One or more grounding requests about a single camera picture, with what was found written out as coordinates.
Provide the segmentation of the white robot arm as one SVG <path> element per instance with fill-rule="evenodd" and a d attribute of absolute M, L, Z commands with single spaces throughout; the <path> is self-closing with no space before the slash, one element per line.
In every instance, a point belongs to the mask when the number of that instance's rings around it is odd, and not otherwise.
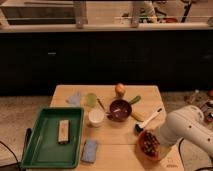
<path fill-rule="evenodd" d="M 163 147 L 172 147 L 184 138 L 213 157 L 213 131 L 206 128 L 203 122 L 201 109 L 188 105 L 170 112 L 164 123 L 154 129 L 154 134 Z"/>

